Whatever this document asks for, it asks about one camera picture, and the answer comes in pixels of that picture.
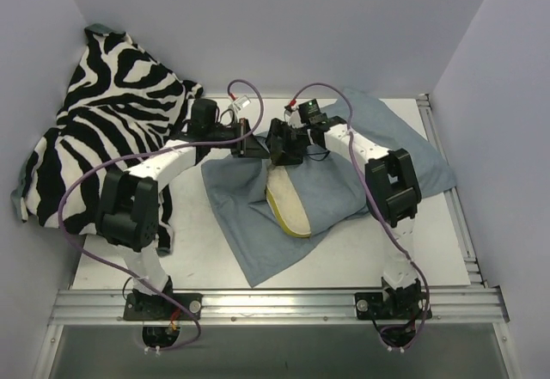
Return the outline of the cream pillow with yellow edge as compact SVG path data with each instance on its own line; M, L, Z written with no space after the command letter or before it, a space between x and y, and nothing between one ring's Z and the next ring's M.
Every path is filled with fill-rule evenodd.
M309 218L286 167L267 168L266 201L286 235L301 239L311 236Z

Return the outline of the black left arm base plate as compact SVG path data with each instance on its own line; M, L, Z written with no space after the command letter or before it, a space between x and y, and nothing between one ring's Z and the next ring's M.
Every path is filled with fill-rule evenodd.
M199 293L172 293L172 298L197 320L201 317L203 296ZM125 321L170 321L179 308L159 296L132 291L127 295L122 318Z

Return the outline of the blue-grey fabric pillowcase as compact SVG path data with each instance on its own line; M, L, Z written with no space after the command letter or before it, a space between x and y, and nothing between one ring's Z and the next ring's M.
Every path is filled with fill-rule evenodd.
M345 89L346 98L325 108L329 116L352 116L356 133L391 150L405 149L423 197L453 188L455 175L442 155L377 98ZM312 252L329 230L345 219L367 214L366 196L356 171L344 157L305 159L287 167L310 222L311 235L287 235L266 199L267 160L233 158L205 162L201 167L213 214L248 284L255 287L296 264Z

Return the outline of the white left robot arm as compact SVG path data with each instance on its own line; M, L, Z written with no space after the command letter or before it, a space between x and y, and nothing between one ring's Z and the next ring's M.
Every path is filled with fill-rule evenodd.
M155 320L166 319L174 309L172 281L153 245L160 229L162 191L213 148L227 149L236 157L270 157L267 147L251 133L247 119L233 118L223 125L217 120L218 113L215 101L195 101L162 154L124 171L111 169L103 182L97 232L116 247L132 273L133 308Z

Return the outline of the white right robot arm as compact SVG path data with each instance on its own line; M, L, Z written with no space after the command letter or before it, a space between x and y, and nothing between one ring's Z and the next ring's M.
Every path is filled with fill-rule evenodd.
M418 291L425 285L412 257L414 219L422 194L410 154L375 144L354 131L349 120L322 112L316 100L291 102L285 113L288 120L271 120L266 138L272 162L266 199L278 225L298 238L313 234L306 204L288 171L304 161L308 147L315 144L345 158L358 173L369 213L389 239L382 267L387 289L381 297L382 310L392 318L402 317L413 303L407 290Z

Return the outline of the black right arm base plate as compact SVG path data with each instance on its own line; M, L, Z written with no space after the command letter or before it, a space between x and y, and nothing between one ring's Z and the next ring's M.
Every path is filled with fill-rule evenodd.
M359 320L419 321L424 312L424 292L391 293L386 291L357 292L354 294L356 316Z

